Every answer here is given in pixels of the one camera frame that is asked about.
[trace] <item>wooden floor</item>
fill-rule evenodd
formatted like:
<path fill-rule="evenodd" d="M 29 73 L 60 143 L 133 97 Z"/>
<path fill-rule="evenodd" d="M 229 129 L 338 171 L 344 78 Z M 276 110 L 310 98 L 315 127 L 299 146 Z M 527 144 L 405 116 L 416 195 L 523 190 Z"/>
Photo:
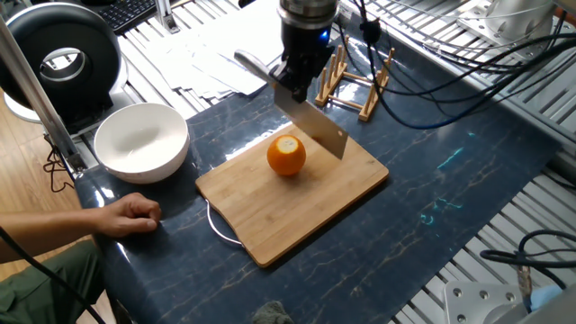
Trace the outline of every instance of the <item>wooden floor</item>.
<path fill-rule="evenodd" d="M 8 212 L 80 209 L 74 189 L 67 187 L 60 193 L 50 190 L 50 175 L 42 169 L 50 153 L 50 145 L 44 140 L 42 127 L 15 117 L 5 106 L 1 89 L 0 97 L 0 217 Z M 60 188 L 65 181 L 71 183 L 66 172 L 57 172 L 54 179 L 56 188 Z M 66 248 L 37 256 L 36 259 L 46 260 Z M 26 267 L 28 264 L 25 261 L 0 265 L 0 281 Z M 98 300 L 96 308 L 106 323 L 115 323 L 105 294 Z M 78 323 L 95 321 L 85 313 Z"/>

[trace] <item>knife handle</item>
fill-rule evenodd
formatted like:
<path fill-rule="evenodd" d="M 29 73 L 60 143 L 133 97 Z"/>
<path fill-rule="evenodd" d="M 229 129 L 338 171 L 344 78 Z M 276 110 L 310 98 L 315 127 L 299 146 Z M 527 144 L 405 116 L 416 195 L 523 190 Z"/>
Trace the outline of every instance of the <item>knife handle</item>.
<path fill-rule="evenodd" d="M 266 81 L 271 87 L 276 86 L 276 80 L 269 75 L 270 69 L 254 55 L 239 49 L 234 52 L 234 59 L 252 74 Z"/>

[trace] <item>white bowl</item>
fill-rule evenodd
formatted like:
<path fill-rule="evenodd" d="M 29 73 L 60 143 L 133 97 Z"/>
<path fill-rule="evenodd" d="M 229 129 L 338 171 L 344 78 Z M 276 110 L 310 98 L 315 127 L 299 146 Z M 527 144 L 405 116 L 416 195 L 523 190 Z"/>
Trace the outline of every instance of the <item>white bowl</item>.
<path fill-rule="evenodd" d="M 184 118 L 158 103 L 120 109 L 100 125 L 94 138 L 96 157 L 106 170 L 133 184 L 151 184 L 172 175 L 189 146 Z"/>

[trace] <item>cleaver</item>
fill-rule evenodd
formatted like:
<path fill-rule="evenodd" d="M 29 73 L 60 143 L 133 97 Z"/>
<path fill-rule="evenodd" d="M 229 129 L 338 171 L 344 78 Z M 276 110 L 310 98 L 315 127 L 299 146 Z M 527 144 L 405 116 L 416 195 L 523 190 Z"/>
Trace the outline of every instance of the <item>cleaver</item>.
<path fill-rule="evenodd" d="M 234 59 L 274 89 L 274 105 L 288 116 L 294 125 L 336 158 L 342 159 L 348 140 L 348 133 L 345 130 L 308 100 L 303 103 L 293 100 L 290 90 L 271 77 L 269 68 L 254 55 L 244 50 L 237 50 L 234 52 Z"/>

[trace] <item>black keyboard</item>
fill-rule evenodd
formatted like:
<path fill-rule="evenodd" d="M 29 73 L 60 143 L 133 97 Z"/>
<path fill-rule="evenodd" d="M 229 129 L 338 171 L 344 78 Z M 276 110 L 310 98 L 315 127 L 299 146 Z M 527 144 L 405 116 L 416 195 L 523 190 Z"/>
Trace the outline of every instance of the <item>black keyboard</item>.
<path fill-rule="evenodd" d="M 118 0 L 98 13 L 119 34 L 148 18 L 154 11 L 154 0 Z"/>

